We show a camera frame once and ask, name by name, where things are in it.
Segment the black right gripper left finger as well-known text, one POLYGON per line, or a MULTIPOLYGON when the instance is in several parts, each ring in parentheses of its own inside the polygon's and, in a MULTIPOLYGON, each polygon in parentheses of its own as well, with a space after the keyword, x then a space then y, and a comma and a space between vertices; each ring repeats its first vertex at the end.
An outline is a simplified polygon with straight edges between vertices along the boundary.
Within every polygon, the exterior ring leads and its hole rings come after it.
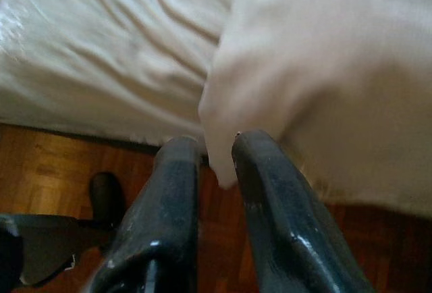
POLYGON ((196 292, 200 156, 188 137, 158 151, 90 292, 196 292))

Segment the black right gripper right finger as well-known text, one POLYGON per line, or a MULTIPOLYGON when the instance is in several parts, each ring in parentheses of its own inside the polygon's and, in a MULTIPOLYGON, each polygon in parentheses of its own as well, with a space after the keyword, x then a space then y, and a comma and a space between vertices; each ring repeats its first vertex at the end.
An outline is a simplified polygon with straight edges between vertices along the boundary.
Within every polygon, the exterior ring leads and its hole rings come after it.
POLYGON ((232 159, 260 292, 373 292, 330 212, 270 135, 239 133, 232 159))

